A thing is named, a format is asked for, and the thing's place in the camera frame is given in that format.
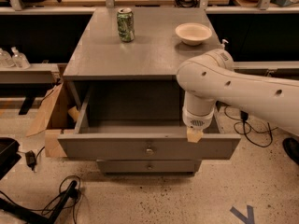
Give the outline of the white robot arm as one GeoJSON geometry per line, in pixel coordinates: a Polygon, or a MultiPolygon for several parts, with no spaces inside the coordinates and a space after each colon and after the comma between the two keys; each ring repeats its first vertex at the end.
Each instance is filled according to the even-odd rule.
{"type": "Polygon", "coordinates": [[[234,60],[224,49],[213,49],[183,62],[176,74],[185,91],[184,124],[194,130],[207,128],[215,104],[222,102],[291,133],[283,141],[287,155],[299,163],[299,81],[245,75],[234,71],[234,60]]]}

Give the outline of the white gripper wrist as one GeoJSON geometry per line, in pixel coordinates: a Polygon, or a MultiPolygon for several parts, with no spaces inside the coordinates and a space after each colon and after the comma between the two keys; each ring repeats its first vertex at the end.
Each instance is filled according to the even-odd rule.
{"type": "Polygon", "coordinates": [[[182,107],[182,120],[187,128],[187,141],[198,143],[203,131],[209,127],[214,115],[216,101],[185,92],[182,107]]]}

